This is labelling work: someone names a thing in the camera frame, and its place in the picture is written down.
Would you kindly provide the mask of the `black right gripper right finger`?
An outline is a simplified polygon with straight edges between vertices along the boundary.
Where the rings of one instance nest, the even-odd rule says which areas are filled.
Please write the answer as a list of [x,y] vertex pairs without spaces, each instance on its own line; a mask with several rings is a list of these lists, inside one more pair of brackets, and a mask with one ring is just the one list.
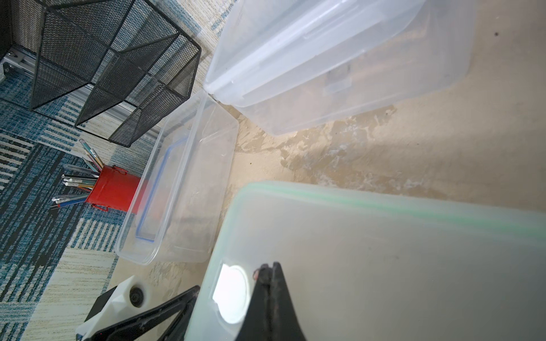
[[279,262],[270,277],[270,340],[306,340]]

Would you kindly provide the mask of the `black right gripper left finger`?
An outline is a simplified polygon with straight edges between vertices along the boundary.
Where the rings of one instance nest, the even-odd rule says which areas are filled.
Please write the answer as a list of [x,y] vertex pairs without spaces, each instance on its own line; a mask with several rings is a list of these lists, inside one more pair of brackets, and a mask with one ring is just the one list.
[[255,271],[255,287],[236,340],[270,340],[271,267],[263,264]]

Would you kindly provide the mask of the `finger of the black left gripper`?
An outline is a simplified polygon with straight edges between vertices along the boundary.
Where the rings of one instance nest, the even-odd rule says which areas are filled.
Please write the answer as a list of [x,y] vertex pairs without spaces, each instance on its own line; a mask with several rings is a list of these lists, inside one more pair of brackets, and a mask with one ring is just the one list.
[[200,286],[193,286],[157,307],[99,330],[86,340],[136,340],[170,317],[174,319],[159,339],[183,340],[199,293]]

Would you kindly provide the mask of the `blue-rimmed clear lunch box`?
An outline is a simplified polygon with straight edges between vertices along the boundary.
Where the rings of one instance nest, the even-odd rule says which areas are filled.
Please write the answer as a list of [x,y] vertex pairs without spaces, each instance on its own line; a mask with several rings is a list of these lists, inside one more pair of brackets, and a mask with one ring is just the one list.
[[[239,122],[200,91],[175,109],[162,127],[115,244],[118,257],[146,266],[153,261],[201,263],[209,258],[233,163]],[[154,242],[136,237],[146,179],[165,140],[189,135]]]

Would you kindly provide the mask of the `blue-rimmed clear lid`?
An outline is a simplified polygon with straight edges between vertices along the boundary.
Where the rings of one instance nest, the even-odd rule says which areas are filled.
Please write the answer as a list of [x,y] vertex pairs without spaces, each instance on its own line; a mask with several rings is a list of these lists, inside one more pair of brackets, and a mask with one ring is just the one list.
[[146,179],[136,216],[136,238],[139,240],[154,242],[156,239],[188,139],[189,135],[186,134],[165,140],[154,159],[154,167]]

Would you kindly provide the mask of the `green-rimmed lunch box lid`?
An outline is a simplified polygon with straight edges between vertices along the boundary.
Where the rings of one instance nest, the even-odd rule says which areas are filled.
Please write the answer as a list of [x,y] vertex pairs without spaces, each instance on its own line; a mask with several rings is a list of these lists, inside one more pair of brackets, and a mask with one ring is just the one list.
[[234,340],[279,263],[307,340],[544,340],[545,215],[250,183],[220,229],[187,340]]

